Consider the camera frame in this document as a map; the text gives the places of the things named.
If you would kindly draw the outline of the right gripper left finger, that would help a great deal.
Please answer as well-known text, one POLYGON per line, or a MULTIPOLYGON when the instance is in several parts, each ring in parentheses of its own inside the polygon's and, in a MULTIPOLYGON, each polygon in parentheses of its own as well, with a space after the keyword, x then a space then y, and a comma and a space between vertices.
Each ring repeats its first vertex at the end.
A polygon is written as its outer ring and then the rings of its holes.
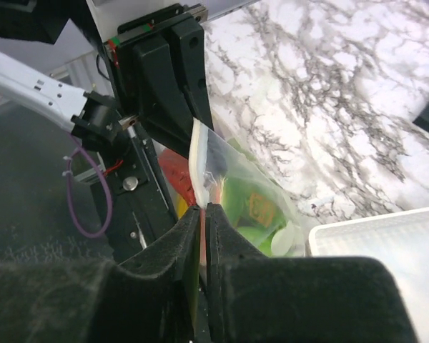
POLYGON ((0 342, 188 342, 200 210, 128 260, 0 263, 0 342))

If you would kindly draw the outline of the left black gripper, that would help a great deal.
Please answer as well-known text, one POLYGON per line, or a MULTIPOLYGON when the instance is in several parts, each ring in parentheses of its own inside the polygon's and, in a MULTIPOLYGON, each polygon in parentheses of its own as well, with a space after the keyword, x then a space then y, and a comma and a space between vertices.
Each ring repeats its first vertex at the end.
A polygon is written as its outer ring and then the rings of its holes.
POLYGON ((5 54, 0 88, 35 106, 42 96, 56 94, 42 104, 51 116, 82 104, 86 115, 107 107, 138 117, 151 138, 188 157, 193 117, 213 127, 201 25, 206 13, 201 4, 173 4, 145 15, 113 6, 101 18, 91 1, 0 1, 3 39, 54 44, 72 21, 104 59, 115 98, 52 86, 5 54))

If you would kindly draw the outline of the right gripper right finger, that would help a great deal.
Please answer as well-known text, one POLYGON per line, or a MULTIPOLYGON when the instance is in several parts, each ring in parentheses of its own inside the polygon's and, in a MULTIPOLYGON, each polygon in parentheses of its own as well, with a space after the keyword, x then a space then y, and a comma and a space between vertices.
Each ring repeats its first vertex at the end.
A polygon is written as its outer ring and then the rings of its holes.
POLYGON ((370 257, 269 258, 206 210, 214 342, 416 342, 392 274, 370 257))

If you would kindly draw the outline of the toy watermelon slice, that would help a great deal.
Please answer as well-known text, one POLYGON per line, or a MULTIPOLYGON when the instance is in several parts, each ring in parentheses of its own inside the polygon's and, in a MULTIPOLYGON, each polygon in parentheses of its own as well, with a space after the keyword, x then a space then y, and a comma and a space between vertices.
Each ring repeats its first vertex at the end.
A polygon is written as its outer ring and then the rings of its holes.
MULTIPOLYGON (((215 175, 221 174, 225 169, 225 161, 216 154, 213 149, 209 152, 211 156, 207 156, 207 166, 215 172, 215 175)), ((162 168, 163 174, 169 181, 170 185, 180 194, 187 205, 193 206, 196 204, 196 197, 194 195, 194 189, 189 176, 189 162, 186 158, 172 151, 171 149, 164 148, 163 152, 158 157, 158 162, 162 168)), ((211 200, 213 203, 221 204, 221 192, 215 191, 215 198, 211 200)))

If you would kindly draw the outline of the green toy citrus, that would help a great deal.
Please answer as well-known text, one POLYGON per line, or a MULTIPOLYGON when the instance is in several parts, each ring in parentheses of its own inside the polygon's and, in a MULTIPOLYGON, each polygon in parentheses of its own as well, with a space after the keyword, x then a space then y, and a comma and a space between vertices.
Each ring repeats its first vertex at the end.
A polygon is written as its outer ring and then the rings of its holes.
POLYGON ((243 171, 224 180, 221 205, 230 224, 264 255, 273 257, 272 239, 287 225, 275 197, 243 171))

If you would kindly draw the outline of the clear polka dot zip bag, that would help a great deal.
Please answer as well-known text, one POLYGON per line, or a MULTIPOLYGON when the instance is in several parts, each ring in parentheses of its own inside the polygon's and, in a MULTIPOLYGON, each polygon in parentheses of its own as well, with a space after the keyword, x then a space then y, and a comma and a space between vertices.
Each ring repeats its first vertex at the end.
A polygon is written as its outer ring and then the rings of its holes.
POLYGON ((165 148, 159 165, 177 216, 196 204, 220 204, 228 222, 267 257, 303 257, 305 235, 286 191, 232 135, 196 125, 194 154, 165 148))

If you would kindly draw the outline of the yellow toy bell pepper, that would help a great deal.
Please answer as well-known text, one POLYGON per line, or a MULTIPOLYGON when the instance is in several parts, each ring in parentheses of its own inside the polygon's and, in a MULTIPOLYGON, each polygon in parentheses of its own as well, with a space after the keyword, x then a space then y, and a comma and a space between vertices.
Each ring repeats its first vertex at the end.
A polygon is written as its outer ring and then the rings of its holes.
POLYGON ((187 205, 185 199, 180 194, 178 194, 176 202, 176 212, 178 219, 181 219, 183 217, 188 208, 189 206, 187 205))

